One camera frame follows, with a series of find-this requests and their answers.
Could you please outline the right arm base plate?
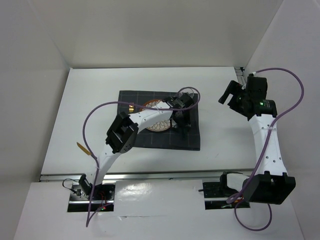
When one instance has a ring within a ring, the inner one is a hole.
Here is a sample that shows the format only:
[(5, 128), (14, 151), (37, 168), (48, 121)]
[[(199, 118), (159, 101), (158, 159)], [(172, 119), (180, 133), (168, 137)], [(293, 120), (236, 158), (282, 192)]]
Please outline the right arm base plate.
[(238, 208), (250, 208), (250, 204), (245, 202), (242, 197), (233, 203), (227, 203), (227, 198), (238, 192), (231, 188), (222, 187), (218, 181), (205, 181), (198, 192), (203, 193), (204, 207), (206, 210), (227, 210), (234, 209), (236, 204)]

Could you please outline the gold knife green handle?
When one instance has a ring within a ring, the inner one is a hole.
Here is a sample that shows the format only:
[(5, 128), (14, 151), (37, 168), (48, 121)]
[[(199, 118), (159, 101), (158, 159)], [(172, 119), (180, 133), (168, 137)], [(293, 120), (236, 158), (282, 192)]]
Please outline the gold knife green handle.
[(91, 152), (90, 152), (88, 149), (86, 149), (84, 146), (82, 146), (79, 142), (77, 142), (76, 145), (77, 145), (86, 155), (88, 155), (88, 156), (91, 155)]

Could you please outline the floral patterned plate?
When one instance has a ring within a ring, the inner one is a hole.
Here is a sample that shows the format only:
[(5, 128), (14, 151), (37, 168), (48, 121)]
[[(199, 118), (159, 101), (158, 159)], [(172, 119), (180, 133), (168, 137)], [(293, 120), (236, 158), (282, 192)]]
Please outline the floral patterned plate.
[(163, 110), (169, 109), (170, 106), (160, 99), (147, 101), (143, 106), (155, 108), (155, 110), (143, 108), (139, 116), (142, 117), (141, 123), (138, 124), (139, 133), (142, 130), (150, 130), (152, 132), (163, 132), (171, 127), (170, 117), (173, 111)]

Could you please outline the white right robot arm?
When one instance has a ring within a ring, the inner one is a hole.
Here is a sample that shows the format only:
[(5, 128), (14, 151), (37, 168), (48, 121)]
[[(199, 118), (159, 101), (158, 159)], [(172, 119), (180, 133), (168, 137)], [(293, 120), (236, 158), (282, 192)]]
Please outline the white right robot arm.
[(250, 176), (238, 172), (224, 172), (218, 190), (223, 196), (237, 191), (246, 202), (280, 205), (296, 187), (283, 163), (277, 134), (277, 107), (267, 99), (268, 83), (264, 77), (250, 77), (246, 85), (232, 80), (222, 97), (228, 96), (231, 110), (243, 115), (251, 127), (256, 153), (256, 166)]

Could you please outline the gold fork green handle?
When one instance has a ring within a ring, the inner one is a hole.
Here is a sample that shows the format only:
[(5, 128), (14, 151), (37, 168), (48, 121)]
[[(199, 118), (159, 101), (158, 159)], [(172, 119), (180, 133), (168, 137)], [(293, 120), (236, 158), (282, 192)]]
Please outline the gold fork green handle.
[(132, 114), (135, 111), (135, 107), (133, 105), (129, 105), (128, 112)]

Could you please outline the clear drinking glass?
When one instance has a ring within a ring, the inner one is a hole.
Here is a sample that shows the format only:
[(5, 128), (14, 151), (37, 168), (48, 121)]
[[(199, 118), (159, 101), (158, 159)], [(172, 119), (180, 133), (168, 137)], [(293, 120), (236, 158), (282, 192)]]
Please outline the clear drinking glass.
[(183, 87), (175, 94), (176, 97), (182, 97), (183, 95), (188, 95), (195, 102), (199, 98), (198, 90), (194, 87)]

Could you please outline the dark grey checked cloth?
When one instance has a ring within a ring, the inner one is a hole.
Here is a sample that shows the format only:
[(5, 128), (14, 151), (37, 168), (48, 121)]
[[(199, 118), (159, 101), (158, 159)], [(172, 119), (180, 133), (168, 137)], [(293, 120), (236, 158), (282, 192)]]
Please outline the dark grey checked cloth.
[[(162, 100), (168, 96), (173, 97), (175, 92), (165, 91), (140, 91), (140, 90), (120, 90), (118, 94), (119, 102), (127, 102), (143, 106), (150, 100)], [(201, 148), (201, 136), (199, 129), (198, 107), (190, 110), (191, 128), (187, 132), (186, 139), (181, 139), (181, 134), (174, 131), (172, 121), (170, 128), (156, 132), (149, 129), (141, 131), (134, 143), (136, 148), (169, 149), (199, 151)]]

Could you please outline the gold spoon green handle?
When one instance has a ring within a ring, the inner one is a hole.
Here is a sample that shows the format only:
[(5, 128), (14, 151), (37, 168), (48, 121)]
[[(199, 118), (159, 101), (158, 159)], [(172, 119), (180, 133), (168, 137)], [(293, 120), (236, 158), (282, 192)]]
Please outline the gold spoon green handle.
[(188, 135), (188, 130), (186, 128), (181, 128), (180, 133), (181, 133), (181, 139), (185, 140)]

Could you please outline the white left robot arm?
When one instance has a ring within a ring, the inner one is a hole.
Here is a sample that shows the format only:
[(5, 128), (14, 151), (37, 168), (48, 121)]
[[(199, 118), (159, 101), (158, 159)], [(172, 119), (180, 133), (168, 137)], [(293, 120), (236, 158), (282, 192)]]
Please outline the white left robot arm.
[(153, 124), (173, 119), (181, 128), (188, 126), (186, 117), (190, 109), (195, 107), (192, 99), (183, 100), (182, 97), (167, 97), (154, 107), (146, 107), (145, 110), (127, 114), (120, 112), (107, 130), (106, 140), (99, 157), (96, 157), (86, 140), (85, 128), (93, 110), (86, 117), (82, 127), (82, 137), (89, 155), (96, 162), (96, 169), (87, 172), (80, 177), (81, 194), (88, 200), (97, 197), (99, 185), (102, 184), (107, 171), (115, 160), (127, 153), (135, 144), (137, 135)]

